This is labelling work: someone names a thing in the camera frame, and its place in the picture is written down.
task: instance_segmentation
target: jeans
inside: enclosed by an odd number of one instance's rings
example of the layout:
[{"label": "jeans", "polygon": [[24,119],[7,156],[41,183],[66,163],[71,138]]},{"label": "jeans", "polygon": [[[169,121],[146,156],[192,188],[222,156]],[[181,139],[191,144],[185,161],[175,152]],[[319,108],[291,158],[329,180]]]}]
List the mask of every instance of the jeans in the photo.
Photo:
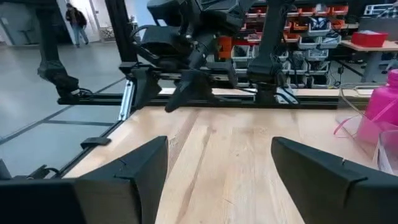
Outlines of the jeans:
[{"label": "jeans", "polygon": [[80,27],[79,25],[72,25],[72,29],[73,29],[73,33],[75,34],[76,45],[80,45],[79,33],[85,40],[86,44],[88,43],[88,38],[87,38],[84,28]]}]

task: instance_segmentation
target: red box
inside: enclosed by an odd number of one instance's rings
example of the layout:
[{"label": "red box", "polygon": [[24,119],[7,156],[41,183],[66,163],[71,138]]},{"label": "red box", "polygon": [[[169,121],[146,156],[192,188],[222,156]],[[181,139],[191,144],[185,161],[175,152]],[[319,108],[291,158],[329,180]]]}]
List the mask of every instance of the red box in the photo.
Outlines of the red box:
[{"label": "red box", "polygon": [[382,47],[387,36],[387,33],[362,34],[355,32],[351,39],[351,43],[362,47]]}]

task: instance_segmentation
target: gray floor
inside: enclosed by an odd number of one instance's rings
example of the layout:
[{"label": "gray floor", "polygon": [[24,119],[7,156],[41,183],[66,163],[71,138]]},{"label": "gray floor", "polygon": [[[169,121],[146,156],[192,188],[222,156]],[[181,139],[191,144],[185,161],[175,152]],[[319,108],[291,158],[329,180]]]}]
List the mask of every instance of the gray floor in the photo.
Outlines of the gray floor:
[{"label": "gray floor", "polygon": [[[81,87],[98,91],[113,83],[103,93],[123,92],[124,81],[116,83],[123,75],[115,44],[60,47],[60,58]],[[37,47],[0,46],[0,159],[12,175],[27,175],[43,164],[63,167],[81,151],[84,139],[99,136],[118,118],[117,106],[58,105],[53,85],[37,76],[39,63]],[[339,80],[338,64],[332,67]],[[355,83],[361,77],[346,69],[342,79]],[[386,81],[386,75],[377,74],[375,81]]]}]

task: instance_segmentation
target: workbench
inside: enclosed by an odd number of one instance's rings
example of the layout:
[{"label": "workbench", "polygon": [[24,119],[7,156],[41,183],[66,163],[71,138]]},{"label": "workbench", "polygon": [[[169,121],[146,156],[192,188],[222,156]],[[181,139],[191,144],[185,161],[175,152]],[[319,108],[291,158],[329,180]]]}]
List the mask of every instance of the workbench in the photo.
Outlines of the workbench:
[{"label": "workbench", "polygon": [[[296,94],[336,96],[338,90]],[[283,136],[374,167],[359,145],[341,138],[343,131],[339,137],[333,135],[335,114],[336,110],[188,107],[166,113],[163,107],[145,107],[108,136],[109,145],[94,148],[64,178],[79,177],[163,135],[169,138],[169,169],[157,223],[300,224],[303,220],[272,160],[271,139]]]},{"label": "workbench", "polygon": [[363,83],[373,82],[375,74],[380,72],[379,64],[381,62],[383,52],[398,52],[398,44],[389,40],[386,40],[382,47],[362,47],[351,43],[350,40],[343,40],[341,41],[341,44],[358,52],[369,52],[367,65],[361,79],[361,82]]}]

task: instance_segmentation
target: black bracket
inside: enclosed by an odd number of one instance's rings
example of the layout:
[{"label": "black bracket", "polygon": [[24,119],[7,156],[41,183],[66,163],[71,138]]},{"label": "black bracket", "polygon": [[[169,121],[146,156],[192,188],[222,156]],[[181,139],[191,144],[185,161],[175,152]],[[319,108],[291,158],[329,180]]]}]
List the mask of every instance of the black bracket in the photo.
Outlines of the black bracket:
[{"label": "black bracket", "polygon": [[81,148],[84,150],[88,147],[107,146],[112,140],[108,138],[88,138],[80,143]]}]

